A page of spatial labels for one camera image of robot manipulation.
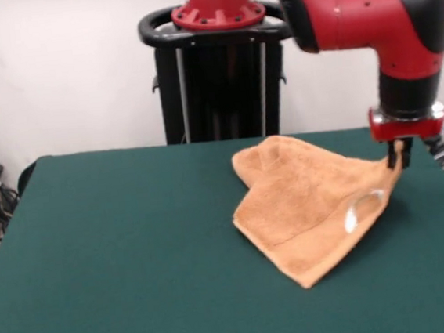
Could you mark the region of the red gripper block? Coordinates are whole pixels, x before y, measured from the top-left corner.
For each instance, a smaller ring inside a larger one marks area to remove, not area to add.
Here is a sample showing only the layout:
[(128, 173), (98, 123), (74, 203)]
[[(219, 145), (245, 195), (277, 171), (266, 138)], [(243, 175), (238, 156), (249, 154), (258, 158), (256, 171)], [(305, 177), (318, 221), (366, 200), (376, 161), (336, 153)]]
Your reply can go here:
[[(429, 112), (422, 118), (398, 119), (385, 115), (381, 110), (370, 110), (368, 119), (373, 140), (388, 142), (387, 167), (394, 168), (398, 161), (395, 140), (417, 136), (422, 139), (437, 136), (444, 124), (444, 105), (432, 104)], [(410, 166), (412, 146), (412, 139), (402, 140), (403, 168)]]

